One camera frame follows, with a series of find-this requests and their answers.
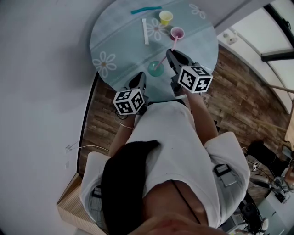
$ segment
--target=white stick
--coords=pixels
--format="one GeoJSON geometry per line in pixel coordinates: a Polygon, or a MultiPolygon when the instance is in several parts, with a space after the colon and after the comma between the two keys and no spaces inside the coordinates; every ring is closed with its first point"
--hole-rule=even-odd
{"type": "Polygon", "coordinates": [[[147,25],[146,25],[146,19],[145,18],[142,19],[142,23],[143,23],[145,45],[149,45],[149,38],[148,38],[147,25]]]}

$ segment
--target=black strap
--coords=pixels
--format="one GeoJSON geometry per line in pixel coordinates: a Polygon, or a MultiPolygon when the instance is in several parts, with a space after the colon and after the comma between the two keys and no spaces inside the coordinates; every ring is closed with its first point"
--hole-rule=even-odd
{"type": "Polygon", "coordinates": [[[176,190],[178,191],[178,193],[180,194],[181,198],[184,200],[185,204],[187,205],[187,207],[189,208],[189,210],[191,211],[191,213],[193,214],[194,218],[196,219],[196,221],[200,223],[199,219],[197,218],[197,216],[195,215],[194,211],[192,210],[192,208],[190,207],[189,203],[185,200],[184,196],[182,195],[181,191],[179,190],[178,186],[176,186],[175,182],[172,180],[176,190]]]}

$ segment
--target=pink cup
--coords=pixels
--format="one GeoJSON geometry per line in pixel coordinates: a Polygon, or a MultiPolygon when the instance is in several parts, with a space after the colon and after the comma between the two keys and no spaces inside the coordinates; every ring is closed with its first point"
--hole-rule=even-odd
{"type": "Polygon", "coordinates": [[[173,27],[170,30],[170,38],[174,41],[176,37],[178,37],[178,40],[182,39],[185,36],[185,32],[180,27],[173,27]]]}

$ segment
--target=bracelet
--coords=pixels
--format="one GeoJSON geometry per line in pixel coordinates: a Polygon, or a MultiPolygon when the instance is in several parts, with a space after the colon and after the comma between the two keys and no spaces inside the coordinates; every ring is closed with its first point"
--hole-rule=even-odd
{"type": "Polygon", "coordinates": [[[123,125],[123,124],[121,123],[121,121],[120,121],[120,125],[123,126],[123,127],[128,128],[128,129],[134,129],[133,127],[128,127],[128,126],[126,126],[126,125],[123,125]]]}

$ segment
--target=cardboard box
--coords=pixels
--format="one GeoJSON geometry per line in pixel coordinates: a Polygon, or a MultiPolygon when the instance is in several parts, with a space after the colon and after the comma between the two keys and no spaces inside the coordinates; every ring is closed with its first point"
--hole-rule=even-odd
{"type": "Polygon", "coordinates": [[[88,216],[79,199],[82,178],[75,174],[57,203],[57,209],[63,221],[93,235],[105,235],[88,216]]]}

